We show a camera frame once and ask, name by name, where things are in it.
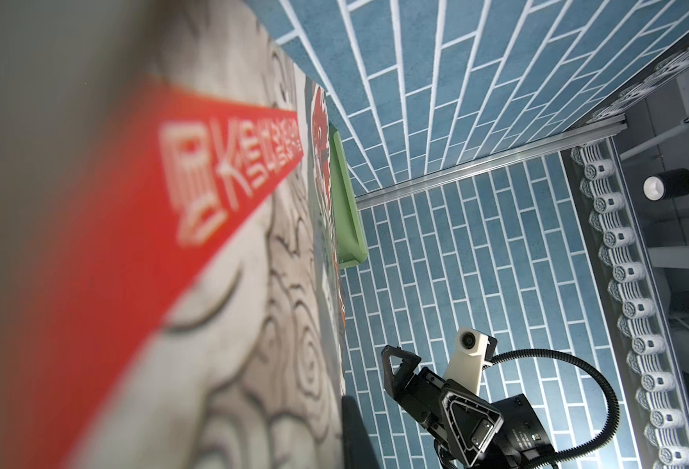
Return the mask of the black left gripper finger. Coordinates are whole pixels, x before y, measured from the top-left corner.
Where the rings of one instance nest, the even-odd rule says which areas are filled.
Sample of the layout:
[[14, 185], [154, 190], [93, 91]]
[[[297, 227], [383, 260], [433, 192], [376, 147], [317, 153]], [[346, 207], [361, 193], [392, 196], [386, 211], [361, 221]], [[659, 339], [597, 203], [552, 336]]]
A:
[[356, 398], [342, 397], [343, 450], [346, 469], [379, 469], [379, 459], [370, 442], [368, 431]]

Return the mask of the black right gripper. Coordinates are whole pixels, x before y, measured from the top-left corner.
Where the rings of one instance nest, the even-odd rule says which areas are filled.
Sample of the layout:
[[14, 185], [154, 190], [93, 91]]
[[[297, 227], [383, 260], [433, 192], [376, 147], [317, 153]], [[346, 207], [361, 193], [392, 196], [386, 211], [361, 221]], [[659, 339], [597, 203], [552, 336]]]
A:
[[400, 347], [381, 351], [384, 387], [434, 437], [444, 468], [521, 468], [555, 449], [524, 394], [489, 403], [426, 367]]

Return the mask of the red green illustrated book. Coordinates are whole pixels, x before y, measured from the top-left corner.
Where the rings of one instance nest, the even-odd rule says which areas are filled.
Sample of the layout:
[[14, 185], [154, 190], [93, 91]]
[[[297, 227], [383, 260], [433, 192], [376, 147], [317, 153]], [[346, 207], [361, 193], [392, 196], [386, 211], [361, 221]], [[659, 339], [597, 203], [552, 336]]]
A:
[[341, 468], [324, 89], [246, 1], [0, 1], [0, 468]]

